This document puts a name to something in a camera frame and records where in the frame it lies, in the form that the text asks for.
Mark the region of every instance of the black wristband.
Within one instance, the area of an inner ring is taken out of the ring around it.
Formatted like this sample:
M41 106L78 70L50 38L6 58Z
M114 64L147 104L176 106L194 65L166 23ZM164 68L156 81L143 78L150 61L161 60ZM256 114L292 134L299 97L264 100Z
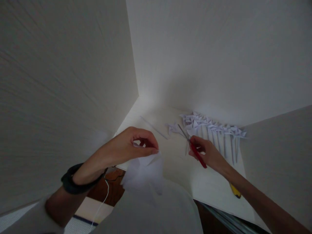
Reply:
M86 184L86 185L77 185L73 182L72 176L78 171L78 169L82 166L83 163L72 166L65 175L62 176L61 181L63 182L63 187L66 192L70 194L81 194L90 190L94 185L96 185L100 179L105 175L107 168L104 173L99 176L95 181Z

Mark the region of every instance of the scissor blade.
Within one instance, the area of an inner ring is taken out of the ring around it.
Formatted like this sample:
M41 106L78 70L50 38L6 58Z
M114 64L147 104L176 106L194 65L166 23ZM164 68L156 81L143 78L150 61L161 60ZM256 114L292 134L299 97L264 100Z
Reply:
M191 141L189 140L189 138L186 136L185 132L182 130L180 124L178 124L179 128L181 129L183 135L185 136L185 138L188 140L188 142L191 144Z

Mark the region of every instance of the red scissors handle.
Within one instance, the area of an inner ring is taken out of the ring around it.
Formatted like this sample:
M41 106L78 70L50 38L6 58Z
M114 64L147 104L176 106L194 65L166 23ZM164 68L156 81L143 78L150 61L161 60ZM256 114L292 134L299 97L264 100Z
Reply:
M201 165L204 167L204 168L207 168L207 165L206 163L204 163L204 160L202 159L202 157L199 155L199 153L197 152L197 149L195 147L195 145L193 145L191 143L191 148L192 148L192 151L194 152L194 154L196 155L197 159L199 160L199 162L201 163Z

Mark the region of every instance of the hand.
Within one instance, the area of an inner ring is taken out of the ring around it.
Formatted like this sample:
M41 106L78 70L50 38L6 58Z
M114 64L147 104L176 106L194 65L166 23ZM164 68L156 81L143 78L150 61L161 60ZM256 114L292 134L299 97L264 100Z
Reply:
M139 140L140 146L145 145L145 147L134 147L135 140ZM85 161L72 179L77 185L88 184L96 180L107 167L156 153L158 153L158 143L152 132L129 127L100 147Z
M204 162L215 171L222 174L222 171L229 166L227 161L223 158L211 141L204 140L198 136L192 136L190 141L195 145ZM188 154L197 159L192 150Z

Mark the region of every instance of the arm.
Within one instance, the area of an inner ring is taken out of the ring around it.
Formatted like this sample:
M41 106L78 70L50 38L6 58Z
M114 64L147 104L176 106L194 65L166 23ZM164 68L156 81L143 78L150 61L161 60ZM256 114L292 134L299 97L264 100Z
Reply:
M231 167L210 141L193 136L191 142L197 146L199 152L206 153L200 154L204 162L241 192L273 234L310 233L308 229ZM196 158L192 151L189 152L189 155Z
M140 146L133 146L133 141L139 140ZM149 156L158 152L158 143L154 135L147 130L129 127L121 134L99 148L79 170L73 175L77 185L91 183L96 180L107 167L124 163L137 157ZM46 202L46 212L61 227L65 227L75 214L86 193L73 195L60 187Z

